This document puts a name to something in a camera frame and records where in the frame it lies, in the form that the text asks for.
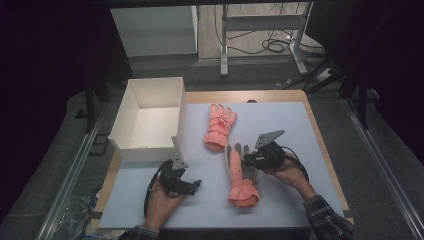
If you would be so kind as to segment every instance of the metal rail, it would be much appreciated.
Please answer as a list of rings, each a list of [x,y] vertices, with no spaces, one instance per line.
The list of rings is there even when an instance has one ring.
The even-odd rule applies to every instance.
[[[409,197],[406,195],[406,193],[403,191],[401,185],[396,179],[396,176],[393,174],[392,170],[387,164],[383,154],[380,152],[380,149],[378,148],[377,144],[374,142],[374,139],[372,138],[369,131],[364,129],[362,124],[359,122],[358,118],[356,117],[356,109],[353,106],[352,102],[347,99],[342,99],[342,103],[346,107],[349,116],[356,130],[358,131],[359,136],[361,137],[361,140],[367,147],[367,150],[370,153],[371,158],[375,163],[375,166],[380,172],[380,175],[386,183],[390,194],[392,195],[409,228],[414,234],[415,239],[424,239],[424,225],[417,209],[415,208]]]
[[[68,201],[69,196],[72,193],[72,190],[78,180],[78,176],[81,172],[81,169],[84,166],[85,159],[87,158],[87,155],[90,151],[91,145],[93,144],[94,138],[97,134],[97,131],[99,130],[99,126],[103,120],[103,115],[106,106],[107,103],[105,102],[99,103],[97,111],[97,120],[94,123],[94,126],[91,131],[85,135],[84,140],[72,162],[72,165],[69,168],[65,179],[63,180],[62,186],[56,194],[56,197],[53,200],[50,210],[47,213],[43,224],[41,225],[36,240],[48,240],[53,238],[57,224],[59,223],[59,220],[62,217],[65,203],[66,201]]]

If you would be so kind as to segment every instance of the sleeve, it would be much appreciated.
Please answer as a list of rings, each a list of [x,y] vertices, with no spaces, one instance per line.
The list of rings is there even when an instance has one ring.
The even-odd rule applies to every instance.
[[[129,229],[122,234],[119,240],[156,240],[158,237],[158,230],[135,226],[133,229]]]
[[[318,239],[349,239],[353,235],[353,224],[334,212],[321,195],[307,199],[303,206]]]

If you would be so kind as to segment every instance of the pink rubber glove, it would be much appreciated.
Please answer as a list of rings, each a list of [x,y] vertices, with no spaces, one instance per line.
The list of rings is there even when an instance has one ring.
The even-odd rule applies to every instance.
[[[231,192],[228,201],[237,207],[253,207],[259,202],[259,193],[256,189],[257,170],[254,167],[246,167],[241,163],[240,154],[248,154],[249,147],[246,145],[241,153],[239,143],[235,145],[235,149],[231,150],[231,146],[225,148],[225,158],[231,177]]]
[[[204,139],[206,147],[221,152],[228,144],[228,134],[237,119],[237,114],[219,104],[211,104],[209,112],[209,129]]]

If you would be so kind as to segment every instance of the white cardboard box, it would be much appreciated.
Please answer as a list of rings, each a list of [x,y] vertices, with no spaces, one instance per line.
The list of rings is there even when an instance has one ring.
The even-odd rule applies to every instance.
[[[130,79],[109,140],[123,161],[183,160],[185,108],[182,77]]]

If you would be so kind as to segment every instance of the hand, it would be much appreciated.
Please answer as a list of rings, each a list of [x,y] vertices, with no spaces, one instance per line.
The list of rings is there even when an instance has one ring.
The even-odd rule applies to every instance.
[[[286,154],[292,158],[297,159],[296,156],[292,153]],[[262,171],[295,188],[304,200],[317,195],[312,185],[306,179],[305,175],[303,175],[302,171],[299,169],[296,163],[292,161],[285,160],[280,168],[267,169]]]
[[[149,206],[143,227],[159,230],[185,197],[182,194],[169,196],[159,181],[156,181],[150,192]]]

